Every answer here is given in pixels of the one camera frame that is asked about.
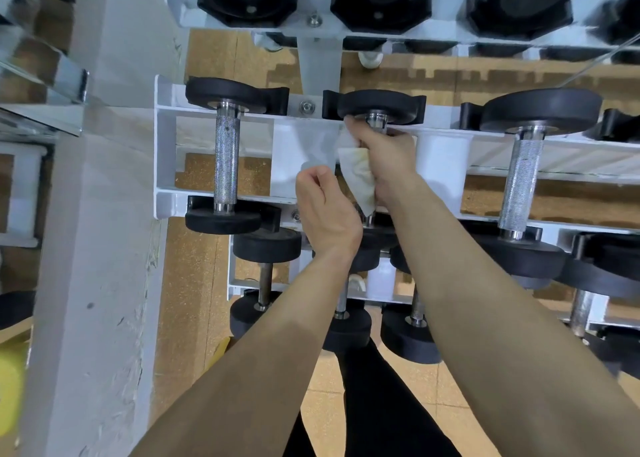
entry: forearm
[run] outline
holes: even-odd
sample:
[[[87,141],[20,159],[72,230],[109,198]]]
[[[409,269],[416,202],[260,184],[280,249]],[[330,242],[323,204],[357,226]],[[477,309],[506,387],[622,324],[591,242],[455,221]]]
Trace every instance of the forearm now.
[[[484,253],[421,179],[389,206],[431,332],[508,456],[631,455],[640,411],[577,338]]]
[[[281,456],[352,258],[339,250],[317,256],[132,456]]]

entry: person's right arm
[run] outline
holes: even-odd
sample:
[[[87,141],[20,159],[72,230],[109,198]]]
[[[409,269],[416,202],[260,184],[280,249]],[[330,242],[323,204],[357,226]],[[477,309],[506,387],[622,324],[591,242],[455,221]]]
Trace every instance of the person's right arm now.
[[[418,176],[412,138],[345,121],[369,147],[433,338],[502,457],[637,456],[640,409]]]

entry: person's left arm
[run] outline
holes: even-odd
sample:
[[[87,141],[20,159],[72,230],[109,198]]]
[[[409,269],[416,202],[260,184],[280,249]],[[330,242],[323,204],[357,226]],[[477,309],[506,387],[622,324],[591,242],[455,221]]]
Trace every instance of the person's left arm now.
[[[132,457],[284,452],[362,239],[362,223],[327,166],[298,174],[313,261],[220,361],[156,421]]]

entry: leg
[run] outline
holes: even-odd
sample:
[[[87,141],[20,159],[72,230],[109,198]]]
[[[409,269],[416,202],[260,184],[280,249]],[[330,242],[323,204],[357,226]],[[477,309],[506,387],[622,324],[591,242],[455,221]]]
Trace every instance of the leg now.
[[[338,356],[347,418],[346,455],[460,457],[375,344]]]
[[[282,457],[316,457],[311,440],[307,434],[304,423],[302,423],[302,414],[298,414],[296,422],[291,429],[291,435]]]

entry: floor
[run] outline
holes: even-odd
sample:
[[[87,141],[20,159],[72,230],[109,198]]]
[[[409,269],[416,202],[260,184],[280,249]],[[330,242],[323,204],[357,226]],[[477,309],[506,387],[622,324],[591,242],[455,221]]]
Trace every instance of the floor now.
[[[341,90],[364,88],[425,94],[428,102],[458,105],[484,103],[515,90],[559,83],[579,64],[519,62],[489,58],[414,57],[393,55],[382,66],[365,71],[354,54],[342,61]],[[286,86],[301,93],[295,51],[267,53],[253,46],[248,34],[194,30],[191,33],[187,75],[219,76],[256,87]],[[579,86],[599,91],[606,107],[640,114],[640,67],[597,67]],[[243,158],[240,194],[267,195],[270,160]],[[176,186],[212,190],[214,158],[189,154]],[[504,179],[469,176],[463,210],[479,215],[500,210]],[[540,181],[531,212],[533,219],[572,220],[585,224],[640,227],[640,187]],[[205,361],[221,338],[229,334],[226,282],[228,237],[188,231],[184,220],[169,221],[161,317],[155,367],[152,419],[171,405],[202,373]],[[236,274],[257,278],[258,267],[239,262]],[[275,279],[287,279],[286,265],[276,267]],[[534,294],[545,305],[567,309],[572,293],[554,284]],[[640,319],[640,308],[616,305],[611,312]],[[496,456],[468,408],[445,364],[424,366],[391,354],[377,336],[380,314],[374,313],[372,337],[390,364],[441,425],[464,456]],[[620,382],[640,405],[640,381],[623,374]],[[344,451],[342,383],[336,359],[321,355],[302,407],[303,419],[318,456]]]

